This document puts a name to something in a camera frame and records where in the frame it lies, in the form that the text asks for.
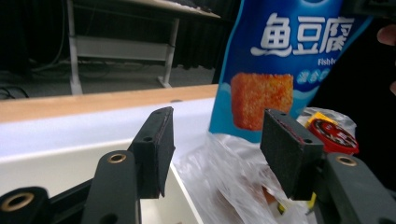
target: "orange food image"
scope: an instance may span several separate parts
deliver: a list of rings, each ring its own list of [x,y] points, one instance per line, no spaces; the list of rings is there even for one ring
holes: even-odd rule
[[[262,129],[264,109],[289,113],[293,76],[239,73],[231,80],[233,123],[251,131]]]

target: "blue snack bag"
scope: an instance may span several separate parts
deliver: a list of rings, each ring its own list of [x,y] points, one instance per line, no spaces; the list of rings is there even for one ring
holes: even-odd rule
[[[369,24],[342,0],[242,0],[225,52],[211,133],[259,143],[265,108],[297,119],[337,58]]]

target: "red packaging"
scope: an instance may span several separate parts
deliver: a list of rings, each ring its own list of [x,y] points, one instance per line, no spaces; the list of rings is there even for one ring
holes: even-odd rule
[[[327,153],[341,152],[347,155],[359,153],[359,144],[356,139],[345,129],[324,119],[314,119],[308,126],[324,144]]]

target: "floor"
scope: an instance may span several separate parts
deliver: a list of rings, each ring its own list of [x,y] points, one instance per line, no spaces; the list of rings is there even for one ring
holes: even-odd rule
[[[203,67],[172,68],[169,83],[172,87],[211,84],[214,69]],[[71,95],[69,62],[50,68],[37,68],[33,80],[0,71],[0,100]],[[163,88],[157,77],[164,66],[156,63],[80,61],[78,73],[84,94],[135,91]]]

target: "metal table leg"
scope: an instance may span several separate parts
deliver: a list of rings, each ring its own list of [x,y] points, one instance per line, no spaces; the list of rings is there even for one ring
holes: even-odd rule
[[[81,95],[82,88],[78,76],[78,55],[77,40],[74,27],[73,0],[67,0],[67,14],[69,19],[70,63],[72,67],[72,73],[70,75],[70,87],[73,95]]]
[[[169,40],[168,52],[165,59],[165,74],[163,77],[158,77],[158,80],[165,88],[172,88],[172,86],[169,84],[169,77],[171,76],[172,62],[175,54],[178,22],[179,19],[174,19],[171,38]]]

